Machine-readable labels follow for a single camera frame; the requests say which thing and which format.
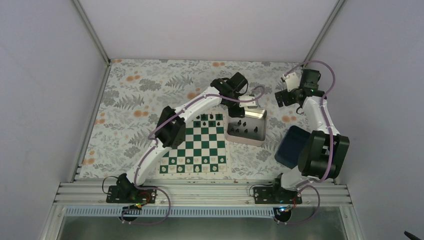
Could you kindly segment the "pink metal tin tray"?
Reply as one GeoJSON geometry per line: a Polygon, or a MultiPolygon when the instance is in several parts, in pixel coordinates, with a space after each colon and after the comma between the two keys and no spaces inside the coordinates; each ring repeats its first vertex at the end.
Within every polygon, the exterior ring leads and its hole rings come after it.
{"type": "Polygon", "coordinates": [[[266,109],[245,107],[244,117],[228,117],[225,139],[229,142],[260,147],[266,140],[266,109]]]}

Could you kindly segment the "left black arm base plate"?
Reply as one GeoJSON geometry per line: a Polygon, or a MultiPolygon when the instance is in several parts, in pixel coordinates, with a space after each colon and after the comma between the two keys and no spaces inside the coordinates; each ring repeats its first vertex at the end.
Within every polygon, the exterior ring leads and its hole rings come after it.
{"type": "Polygon", "coordinates": [[[129,193],[125,193],[124,190],[115,185],[108,188],[107,194],[105,200],[107,203],[143,205],[155,203],[157,190],[132,188],[129,193]]]}

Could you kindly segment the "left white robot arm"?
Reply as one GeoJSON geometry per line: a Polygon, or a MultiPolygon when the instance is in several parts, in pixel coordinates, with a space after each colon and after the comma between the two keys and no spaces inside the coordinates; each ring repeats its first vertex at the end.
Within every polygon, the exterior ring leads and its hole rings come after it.
{"type": "Polygon", "coordinates": [[[166,106],[159,117],[156,128],[148,135],[151,144],[134,166],[117,177],[116,198],[128,203],[139,197],[139,188],[144,184],[148,173],[155,164],[172,148],[178,147],[186,139],[186,125],[203,111],[218,105],[227,107],[231,114],[244,117],[245,110],[240,107],[241,90],[248,80],[239,72],[230,78],[214,79],[210,86],[187,103],[178,106],[166,106]]]}

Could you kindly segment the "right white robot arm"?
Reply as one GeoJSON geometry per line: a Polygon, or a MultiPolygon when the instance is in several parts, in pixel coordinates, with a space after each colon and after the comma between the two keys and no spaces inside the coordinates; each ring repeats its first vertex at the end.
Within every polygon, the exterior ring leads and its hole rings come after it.
{"type": "Polygon", "coordinates": [[[341,171],[350,140],[336,129],[328,111],[327,92],[319,89],[321,73],[305,69],[301,77],[282,77],[286,89],[275,93],[279,107],[294,104],[306,115],[311,132],[291,126],[274,155],[290,170],[274,179],[271,198],[278,204],[296,197],[303,186],[335,179],[341,171]]]}

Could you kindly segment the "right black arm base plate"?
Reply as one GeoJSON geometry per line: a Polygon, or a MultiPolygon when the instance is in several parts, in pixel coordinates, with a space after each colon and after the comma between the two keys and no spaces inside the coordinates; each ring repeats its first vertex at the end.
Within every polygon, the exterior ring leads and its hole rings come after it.
{"type": "Polygon", "coordinates": [[[259,205],[289,205],[303,203],[302,197],[298,192],[286,190],[281,187],[274,188],[272,186],[253,187],[253,198],[255,204],[259,205]]]}

